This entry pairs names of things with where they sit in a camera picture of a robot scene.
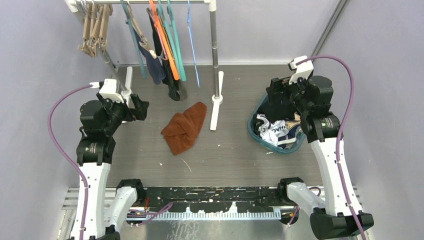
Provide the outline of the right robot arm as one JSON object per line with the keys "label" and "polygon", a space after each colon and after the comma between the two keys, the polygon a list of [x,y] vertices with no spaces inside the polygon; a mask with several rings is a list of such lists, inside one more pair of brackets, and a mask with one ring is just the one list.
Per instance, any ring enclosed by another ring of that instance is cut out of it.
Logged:
{"label": "right robot arm", "polygon": [[295,204],[304,210],[319,240],[363,235],[374,225],[374,218],[363,211],[350,180],[341,123],[330,110],[332,81],[323,76],[301,78],[296,83],[290,83],[288,78],[273,78],[266,92],[270,102],[281,96],[299,114],[325,192],[325,197],[320,198],[301,178],[283,178],[277,186],[279,202],[286,206]]}

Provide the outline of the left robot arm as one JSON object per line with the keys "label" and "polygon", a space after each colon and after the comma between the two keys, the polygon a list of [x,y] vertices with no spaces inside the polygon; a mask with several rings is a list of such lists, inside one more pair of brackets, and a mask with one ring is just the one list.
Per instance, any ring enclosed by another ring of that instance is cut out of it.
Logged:
{"label": "left robot arm", "polygon": [[148,101],[131,94],[134,107],[126,102],[113,102],[101,95],[80,107],[81,139],[76,148],[76,162],[83,173],[79,186],[76,216],[69,235],[71,240],[118,240],[130,207],[141,206],[146,193],[140,179],[123,179],[115,197],[105,208],[106,183],[112,166],[116,142],[114,133],[122,122],[143,121]]}

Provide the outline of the navy underwear cream waistband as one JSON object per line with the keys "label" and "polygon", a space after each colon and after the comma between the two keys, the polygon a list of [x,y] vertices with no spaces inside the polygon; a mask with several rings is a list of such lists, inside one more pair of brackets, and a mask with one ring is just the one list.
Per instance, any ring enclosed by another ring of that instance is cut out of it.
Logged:
{"label": "navy underwear cream waistband", "polygon": [[135,34],[135,38],[137,40],[138,48],[146,60],[146,66],[153,82],[156,85],[161,84],[166,75],[159,58],[154,58],[148,50],[142,47],[142,40],[137,33]]}

